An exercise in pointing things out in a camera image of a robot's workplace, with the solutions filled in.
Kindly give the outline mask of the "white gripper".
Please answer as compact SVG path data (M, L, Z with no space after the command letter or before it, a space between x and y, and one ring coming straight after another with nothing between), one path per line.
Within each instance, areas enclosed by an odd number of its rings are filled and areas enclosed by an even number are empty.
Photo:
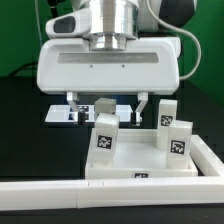
M137 94L138 106L131 124L139 126L148 93L171 95L179 87L177 37L141 38L129 41L124 51L92 51L89 42L52 39L41 49L37 85L49 94L67 93L74 122L83 125L85 113L77 105L78 94Z

